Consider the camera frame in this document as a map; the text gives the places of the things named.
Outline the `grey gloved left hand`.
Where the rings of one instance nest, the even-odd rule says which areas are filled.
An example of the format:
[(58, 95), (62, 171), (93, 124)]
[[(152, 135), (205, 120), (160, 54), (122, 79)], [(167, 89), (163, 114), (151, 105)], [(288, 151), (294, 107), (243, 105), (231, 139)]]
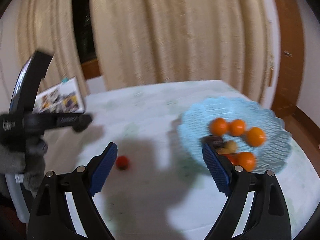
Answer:
[(1, 145), (1, 195), (9, 198), (6, 174), (23, 174), (23, 186), (35, 197), (45, 170), (44, 155), (48, 146), (41, 138), (29, 138), (24, 152), (11, 151)]

